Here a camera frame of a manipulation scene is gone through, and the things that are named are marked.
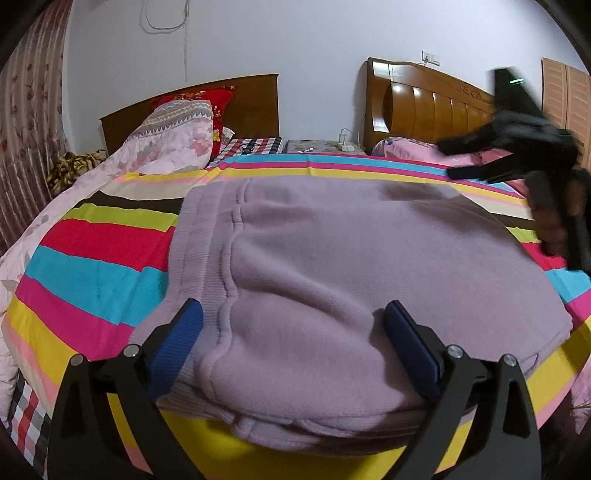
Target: nightstand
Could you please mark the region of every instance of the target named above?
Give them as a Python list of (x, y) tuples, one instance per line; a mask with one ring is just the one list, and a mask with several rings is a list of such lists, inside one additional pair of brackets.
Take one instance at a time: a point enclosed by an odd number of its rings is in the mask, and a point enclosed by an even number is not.
[(339, 148), (339, 143), (331, 140), (289, 140), (285, 153), (299, 153), (310, 148), (306, 153), (330, 153), (333, 155), (366, 155), (366, 153), (355, 145), (354, 152), (343, 152)]

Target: metal screw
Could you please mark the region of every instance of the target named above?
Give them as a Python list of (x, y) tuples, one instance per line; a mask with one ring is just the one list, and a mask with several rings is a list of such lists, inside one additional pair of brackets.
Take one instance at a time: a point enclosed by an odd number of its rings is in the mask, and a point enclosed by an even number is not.
[(452, 358), (462, 358), (464, 356), (464, 350), (457, 345), (450, 345), (447, 347), (447, 354)]
[(516, 359), (516, 358), (515, 358), (513, 355), (511, 355), (510, 353), (506, 354), (506, 355), (503, 357), (503, 361), (504, 361), (504, 362), (505, 362), (507, 365), (509, 365), (510, 367), (514, 367), (514, 366), (516, 366), (516, 365), (517, 365), (517, 359)]
[(70, 358), (70, 365), (73, 367), (77, 367), (78, 365), (81, 365), (82, 362), (84, 361), (84, 355), (81, 355), (80, 353), (74, 355), (72, 358)]
[(139, 353), (139, 346), (137, 345), (128, 345), (123, 349), (123, 355), (127, 358), (133, 358)]

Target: power strip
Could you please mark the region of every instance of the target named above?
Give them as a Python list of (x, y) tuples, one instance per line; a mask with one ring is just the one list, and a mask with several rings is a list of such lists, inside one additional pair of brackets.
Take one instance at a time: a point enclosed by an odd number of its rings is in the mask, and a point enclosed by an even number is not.
[(341, 152), (354, 152), (355, 151), (355, 145), (353, 145), (352, 143), (340, 143), (339, 144), (340, 150)]

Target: plaid sheet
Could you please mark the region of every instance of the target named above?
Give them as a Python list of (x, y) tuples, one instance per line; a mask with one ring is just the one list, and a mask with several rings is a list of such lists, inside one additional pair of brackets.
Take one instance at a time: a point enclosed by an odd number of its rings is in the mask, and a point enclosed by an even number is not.
[(51, 419), (39, 398), (18, 373), (8, 413), (8, 434), (35, 471), (47, 479), (47, 445)]
[(281, 137), (271, 138), (235, 138), (224, 148), (220, 154), (208, 165), (214, 167), (222, 160), (239, 155), (263, 155), (283, 153), (287, 140)]

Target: pink pillow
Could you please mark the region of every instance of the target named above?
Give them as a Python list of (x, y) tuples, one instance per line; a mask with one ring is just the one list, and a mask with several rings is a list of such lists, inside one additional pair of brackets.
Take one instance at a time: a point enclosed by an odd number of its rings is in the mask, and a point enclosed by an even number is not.
[(399, 158), (400, 160), (417, 160), (446, 167), (479, 165), (482, 162), (479, 154), (446, 157), (433, 144), (401, 137), (382, 140), (374, 147), (372, 155), (374, 157)]
[[(492, 148), (491, 150), (480, 152), (483, 164), (490, 163), (492, 161), (498, 160), (499, 158), (506, 157), (507, 155), (511, 155), (511, 152), (502, 150), (500, 148)], [(509, 180), (507, 185), (510, 185), (524, 197), (527, 197), (527, 187), (525, 186), (523, 180)]]
[[(372, 151), (374, 157), (399, 158), (400, 160), (416, 160), (433, 163), (445, 167), (462, 167), (465, 165), (481, 165), (490, 163), (499, 158), (511, 155), (506, 150), (493, 148), (480, 153), (465, 155), (452, 155), (446, 157), (439, 149), (430, 143), (419, 142), (410, 138), (390, 137), (378, 143)], [(523, 180), (510, 180), (507, 182), (523, 196), (527, 195), (527, 189)]]

